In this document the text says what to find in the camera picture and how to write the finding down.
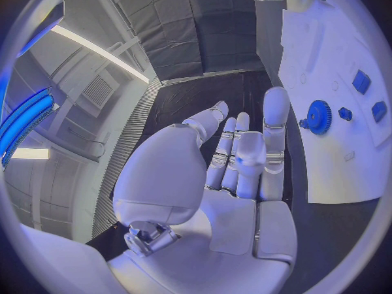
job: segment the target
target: light strip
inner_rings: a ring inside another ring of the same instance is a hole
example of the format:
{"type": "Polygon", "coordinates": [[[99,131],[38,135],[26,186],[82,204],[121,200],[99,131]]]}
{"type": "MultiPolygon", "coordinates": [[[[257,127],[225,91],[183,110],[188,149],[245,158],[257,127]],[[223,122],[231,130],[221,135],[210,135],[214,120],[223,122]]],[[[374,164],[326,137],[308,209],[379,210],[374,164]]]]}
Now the light strip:
{"type": "Polygon", "coordinates": [[[18,148],[12,155],[13,159],[49,159],[49,149],[18,148]]]}
{"type": "Polygon", "coordinates": [[[150,83],[150,80],[148,78],[146,78],[142,73],[136,71],[134,68],[130,67],[125,62],[116,58],[110,52],[107,52],[106,50],[98,47],[96,44],[93,44],[91,41],[88,41],[87,39],[73,33],[72,31],[69,31],[68,29],[65,29],[64,27],[58,26],[58,25],[53,27],[52,31],[54,31],[57,34],[60,34],[64,37],[70,38],[71,40],[77,42],[78,44],[81,44],[82,46],[89,48],[90,50],[93,50],[94,52],[98,53],[100,56],[107,58],[108,60],[110,60],[114,64],[118,65],[119,67],[122,67],[127,72],[131,73],[132,75],[135,75],[137,78],[141,79],[143,82],[145,82],[147,84],[150,83]]]}

